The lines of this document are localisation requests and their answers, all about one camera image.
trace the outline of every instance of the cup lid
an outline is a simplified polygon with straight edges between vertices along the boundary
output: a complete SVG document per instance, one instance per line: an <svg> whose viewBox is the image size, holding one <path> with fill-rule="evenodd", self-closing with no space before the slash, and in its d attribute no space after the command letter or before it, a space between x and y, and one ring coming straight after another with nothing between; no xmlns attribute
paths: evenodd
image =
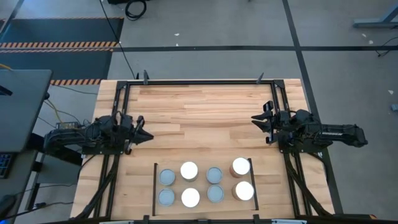
<svg viewBox="0 0 398 224"><path fill-rule="evenodd" d="M174 180L175 180L175 174L170 169L164 169L159 174L159 182L163 185L168 186L172 184Z"/></svg>
<svg viewBox="0 0 398 224"><path fill-rule="evenodd" d="M223 171L217 167L212 167L207 171L207 180L212 184L218 184L223 178Z"/></svg>
<svg viewBox="0 0 398 224"><path fill-rule="evenodd" d="M207 197L211 202L218 203L224 199L224 190L220 185L212 185L207 190Z"/></svg>
<svg viewBox="0 0 398 224"><path fill-rule="evenodd" d="M171 189L162 189L158 195L159 203L163 206L170 206L174 203L174 192Z"/></svg>

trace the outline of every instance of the gray floor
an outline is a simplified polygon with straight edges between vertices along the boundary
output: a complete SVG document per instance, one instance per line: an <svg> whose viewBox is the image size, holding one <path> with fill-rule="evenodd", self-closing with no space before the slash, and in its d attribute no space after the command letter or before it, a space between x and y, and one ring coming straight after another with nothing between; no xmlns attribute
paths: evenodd
<svg viewBox="0 0 398 224"><path fill-rule="evenodd" d="M353 29L355 18L379 17L390 0L289 0L301 46L381 45L398 30ZM12 8L16 0L0 6ZM107 6L109 16L123 16L122 6ZM7 10L0 7L0 17ZM103 16L97 0L25 0L17 17ZM184 45L293 45L280 0L153 0L147 14L136 22L125 21L124 47ZM396 145L398 103L396 62L398 52L377 58L375 52L304 52L304 59L321 119L324 123L356 123L364 128L369 145L361 149L334 144L330 147L338 190L345 213L370 213L398 220L398 169ZM129 52L135 72L146 69L151 78L300 78L295 52ZM131 78L121 53L113 53L109 79ZM76 86L98 91L97 86ZM80 121L90 120L95 97L57 87L51 100ZM42 108L40 117L55 124L53 111ZM62 115L65 121L73 118ZM51 127L38 120L34 131ZM70 202L74 187L40 190L37 202ZM17 219L23 223L65 220L71 206L39 210Z"/></svg>

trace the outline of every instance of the wooden tabletop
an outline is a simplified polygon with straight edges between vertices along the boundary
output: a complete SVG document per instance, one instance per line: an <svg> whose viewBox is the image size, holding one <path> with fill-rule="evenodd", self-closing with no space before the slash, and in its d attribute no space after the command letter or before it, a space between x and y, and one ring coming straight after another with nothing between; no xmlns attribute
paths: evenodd
<svg viewBox="0 0 398 224"><path fill-rule="evenodd" d="M300 80L284 81L290 109L307 110ZM111 114L116 82L101 82L95 118ZM267 85L132 86L127 113L134 119L143 115L144 129L155 138L135 146L131 155L121 156L112 220L142 220L152 214L154 163L182 164L207 157L220 162L236 157L252 159L259 210L156 215L150 219L252 219L254 214L260 218L293 218L283 155L277 144L267 145L266 135L251 123L251 116L261 114L262 105L269 100L272 93ZM306 154L301 154L301 160L307 187L333 213L322 163ZM71 217L79 214L97 191L102 161L103 156L96 156L80 172ZM304 214L301 193L296 189Z"/></svg>

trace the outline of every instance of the yellow black hazard stripe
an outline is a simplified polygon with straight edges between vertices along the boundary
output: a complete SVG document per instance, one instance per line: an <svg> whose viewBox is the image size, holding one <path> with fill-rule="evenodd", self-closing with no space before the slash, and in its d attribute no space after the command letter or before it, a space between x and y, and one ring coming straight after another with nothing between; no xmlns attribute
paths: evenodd
<svg viewBox="0 0 398 224"><path fill-rule="evenodd" d="M100 78L73 79L73 80L51 80L51 85L99 85Z"/></svg>
<svg viewBox="0 0 398 224"><path fill-rule="evenodd" d="M0 49L58 49L58 48L93 48L93 47L117 47L113 41L88 41L88 42L0 42Z"/></svg>
<svg viewBox="0 0 398 224"><path fill-rule="evenodd" d="M15 19L106 19L106 17L101 17L101 16L85 16L85 17L18 17ZM108 17L108 19L124 19L122 16L113 16L113 17Z"/></svg>
<svg viewBox="0 0 398 224"><path fill-rule="evenodd" d="M40 49L40 50L0 50L0 53L46 53L46 52L92 52L110 51L113 49Z"/></svg>

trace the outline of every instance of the black floor mat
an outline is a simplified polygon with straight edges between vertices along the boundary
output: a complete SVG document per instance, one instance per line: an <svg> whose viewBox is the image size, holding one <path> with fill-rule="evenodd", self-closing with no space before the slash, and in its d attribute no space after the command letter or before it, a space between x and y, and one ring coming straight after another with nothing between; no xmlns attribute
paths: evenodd
<svg viewBox="0 0 398 224"><path fill-rule="evenodd" d="M123 20L122 17L109 19L118 38L120 38ZM2 43L43 43L41 47L44 47L44 43L47 43L46 47L48 47L49 43L54 42L79 43L75 46L67 47L95 47L82 44L82 42L107 43L114 41L114 34L105 18L13 19L0 39Z"/></svg>
<svg viewBox="0 0 398 224"><path fill-rule="evenodd" d="M111 49L0 50L1 63L12 69L50 69L53 80L60 80L57 85L98 84L108 76L111 57Z"/></svg>

